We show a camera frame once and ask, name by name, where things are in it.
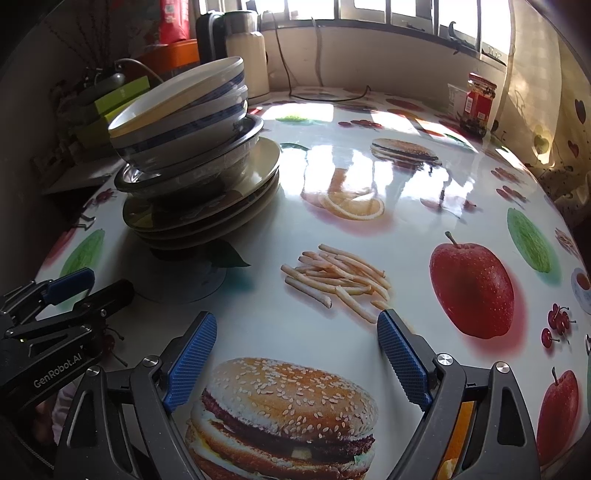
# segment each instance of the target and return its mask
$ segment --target blue gripper pad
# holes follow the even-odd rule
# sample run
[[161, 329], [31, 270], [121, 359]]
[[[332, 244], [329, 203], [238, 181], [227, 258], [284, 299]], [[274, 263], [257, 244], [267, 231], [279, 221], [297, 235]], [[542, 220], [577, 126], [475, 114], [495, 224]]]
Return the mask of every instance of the blue gripper pad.
[[41, 296], [47, 305], [57, 305], [95, 284], [95, 273], [90, 268], [82, 268], [65, 277], [52, 281]]
[[382, 312], [378, 317], [378, 341], [408, 400], [427, 411], [433, 399], [428, 388], [427, 372], [413, 349], [389, 316]]
[[189, 400], [197, 377], [212, 351], [217, 337], [216, 318], [209, 313], [191, 337], [178, 361], [168, 376], [168, 393], [164, 397], [164, 408], [172, 413], [179, 405]]

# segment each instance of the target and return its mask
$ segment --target hamburger print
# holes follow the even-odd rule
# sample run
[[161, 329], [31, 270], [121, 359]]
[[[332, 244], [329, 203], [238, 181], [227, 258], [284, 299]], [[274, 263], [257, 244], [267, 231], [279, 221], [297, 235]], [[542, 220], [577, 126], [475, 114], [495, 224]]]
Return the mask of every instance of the hamburger print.
[[213, 370], [185, 441], [212, 480], [362, 480], [377, 418], [374, 399], [338, 375], [235, 358]]

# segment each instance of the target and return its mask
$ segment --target red package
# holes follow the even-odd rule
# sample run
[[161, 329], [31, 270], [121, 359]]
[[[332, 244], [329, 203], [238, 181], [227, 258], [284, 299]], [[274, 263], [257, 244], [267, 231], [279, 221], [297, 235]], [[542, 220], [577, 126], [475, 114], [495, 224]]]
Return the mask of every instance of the red package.
[[160, 0], [160, 43], [188, 40], [189, 0]]

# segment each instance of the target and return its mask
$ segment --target heart pattern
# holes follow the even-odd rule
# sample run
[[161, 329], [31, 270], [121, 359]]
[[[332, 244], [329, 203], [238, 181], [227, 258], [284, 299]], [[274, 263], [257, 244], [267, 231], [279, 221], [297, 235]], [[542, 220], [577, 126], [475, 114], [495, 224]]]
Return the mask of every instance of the heart pattern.
[[574, 109], [576, 110], [577, 116], [579, 117], [579, 122], [584, 124], [585, 120], [587, 120], [587, 112], [585, 111], [585, 104], [583, 103], [583, 101], [575, 99]]
[[536, 135], [534, 137], [534, 148], [538, 155], [544, 154], [550, 149], [550, 142], [541, 135]]
[[576, 143], [572, 143], [569, 140], [569, 148], [570, 151], [573, 153], [574, 157], [577, 158], [579, 156], [579, 146]]

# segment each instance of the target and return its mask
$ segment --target beige plate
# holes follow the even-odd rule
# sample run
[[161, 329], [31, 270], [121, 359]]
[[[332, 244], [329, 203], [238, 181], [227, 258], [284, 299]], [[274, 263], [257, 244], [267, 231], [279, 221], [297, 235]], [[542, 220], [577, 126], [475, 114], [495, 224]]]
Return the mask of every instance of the beige plate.
[[123, 220], [137, 232], [161, 232], [195, 223], [231, 207], [258, 190], [279, 166], [280, 146], [260, 137], [250, 152], [242, 178], [228, 191], [189, 210], [169, 211], [146, 200], [129, 196], [123, 206]]
[[249, 208], [245, 209], [238, 215], [233, 216], [226, 222], [222, 222], [213, 228], [208, 228], [203, 232], [185, 236], [183, 238], [177, 238], [173, 240], [148, 240], [147, 238], [142, 238], [142, 241], [144, 241], [150, 248], [154, 248], [156, 250], [182, 250], [185, 248], [206, 244], [207, 242], [224, 236], [227, 233], [230, 233], [241, 227], [245, 223], [250, 222], [254, 217], [261, 213], [267, 205], [271, 203], [271, 200], [275, 197], [278, 189], [279, 175], [277, 174], [271, 187], [257, 202], [251, 204]]
[[193, 235], [194, 233], [203, 232], [209, 228], [212, 228], [216, 225], [219, 225], [222, 222], [226, 222], [230, 218], [238, 215], [243, 210], [246, 210], [250, 207], [253, 203], [255, 203], [258, 199], [260, 199], [270, 188], [275, 186], [277, 177], [279, 176], [279, 172], [275, 172], [275, 174], [271, 177], [270, 180], [259, 188], [257, 191], [251, 193], [248, 197], [240, 202], [228, 207], [225, 210], [222, 210], [215, 215], [207, 217], [204, 220], [199, 222], [190, 223], [185, 226], [181, 226], [178, 228], [173, 228], [170, 230], [164, 230], [162, 232], [136, 232], [141, 238], [145, 238], [147, 240], [172, 240], [175, 238], [184, 238], [189, 235]]

